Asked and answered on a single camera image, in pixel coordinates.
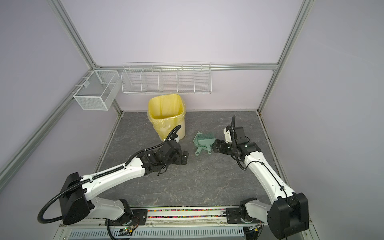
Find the green plastic dustpan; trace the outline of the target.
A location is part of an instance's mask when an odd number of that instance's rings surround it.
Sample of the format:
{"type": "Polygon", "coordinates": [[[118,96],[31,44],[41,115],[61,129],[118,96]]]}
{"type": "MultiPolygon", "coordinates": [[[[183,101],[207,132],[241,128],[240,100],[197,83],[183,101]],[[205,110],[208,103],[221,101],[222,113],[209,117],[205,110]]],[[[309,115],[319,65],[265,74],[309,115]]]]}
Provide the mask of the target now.
{"type": "Polygon", "coordinates": [[[200,153],[202,152],[202,150],[205,150],[205,151],[208,150],[206,146],[199,144],[199,136],[200,135],[202,135],[203,137],[209,137],[210,136],[209,134],[203,134],[203,133],[197,132],[197,134],[193,140],[194,145],[197,147],[197,150],[195,152],[196,156],[199,156],[200,153]]]}

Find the green hand brush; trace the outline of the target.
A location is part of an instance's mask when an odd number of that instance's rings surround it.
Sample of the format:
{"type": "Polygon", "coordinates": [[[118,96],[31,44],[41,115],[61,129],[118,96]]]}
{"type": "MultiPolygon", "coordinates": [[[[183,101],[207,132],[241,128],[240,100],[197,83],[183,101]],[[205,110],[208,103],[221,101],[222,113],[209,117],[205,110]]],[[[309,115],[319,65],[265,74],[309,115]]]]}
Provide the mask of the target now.
{"type": "Polygon", "coordinates": [[[209,137],[203,137],[202,135],[199,136],[199,144],[204,145],[207,147],[207,152],[209,155],[212,154],[212,148],[211,146],[215,143],[216,138],[213,133],[208,133],[209,137]]]}

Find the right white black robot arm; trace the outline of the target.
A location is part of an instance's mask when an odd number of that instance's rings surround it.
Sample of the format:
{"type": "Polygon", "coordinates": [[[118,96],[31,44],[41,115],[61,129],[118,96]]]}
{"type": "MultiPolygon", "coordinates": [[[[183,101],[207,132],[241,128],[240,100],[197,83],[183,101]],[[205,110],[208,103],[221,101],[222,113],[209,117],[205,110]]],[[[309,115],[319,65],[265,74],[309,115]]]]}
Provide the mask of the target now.
{"type": "Polygon", "coordinates": [[[309,201],[303,193],[296,193],[275,172],[260,147],[252,142],[243,127],[236,126],[236,118],[224,128],[225,139],[216,140],[214,152],[230,156],[243,171],[251,171],[261,183],[270,200],[264,204],[256,198],[241,201],[239,217],[245,223],[258,220],[268,224],[279,240],[309,229],[309,201]]]}

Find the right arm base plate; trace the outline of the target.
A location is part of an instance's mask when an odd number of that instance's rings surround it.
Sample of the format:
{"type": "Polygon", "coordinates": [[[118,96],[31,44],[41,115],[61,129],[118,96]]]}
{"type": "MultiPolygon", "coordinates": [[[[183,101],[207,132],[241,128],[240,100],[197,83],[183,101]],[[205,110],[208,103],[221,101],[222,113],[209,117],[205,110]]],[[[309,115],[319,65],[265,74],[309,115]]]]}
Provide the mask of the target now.
{"type": "Polygon", "coordinates": [[[260,220],[249,217],[246,213],[240,210],[240,207],[226,208],[223,216],[228,224],[259,224],[260,220]]]}

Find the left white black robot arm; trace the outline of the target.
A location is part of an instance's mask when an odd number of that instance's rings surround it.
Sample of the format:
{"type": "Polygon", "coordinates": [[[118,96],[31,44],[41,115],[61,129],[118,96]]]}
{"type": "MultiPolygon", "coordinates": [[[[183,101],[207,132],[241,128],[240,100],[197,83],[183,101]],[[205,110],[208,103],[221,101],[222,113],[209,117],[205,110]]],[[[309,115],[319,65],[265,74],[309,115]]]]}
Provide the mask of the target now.
{"type": "Polygon", "coordinates": [[[164,174],[171,165],[186,165],[188,152],[179,144],[181,128],[177,125],[163,142],[137,151],[125,163],[90,175],[68,175],[61,191],[39,211],[38,222],[62,221],[64,225],[72,225],[84,219],[104,219],[112,226],[132,224],[136,215],[127,200],[108,200],[99,195],[136,178],[164,174]]]}

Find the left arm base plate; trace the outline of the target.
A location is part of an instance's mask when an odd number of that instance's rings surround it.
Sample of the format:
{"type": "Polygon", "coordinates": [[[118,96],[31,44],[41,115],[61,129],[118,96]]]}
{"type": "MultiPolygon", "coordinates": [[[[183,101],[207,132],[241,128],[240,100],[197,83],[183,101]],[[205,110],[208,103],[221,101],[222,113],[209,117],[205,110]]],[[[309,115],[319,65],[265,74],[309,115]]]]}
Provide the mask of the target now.
{"type": "Polygon", "coordinates": [[[109,226],[143,226],[146,224],[147,209],[134,209],[130,214],[123,214],[117,220],[112,220],[109,226]]]}

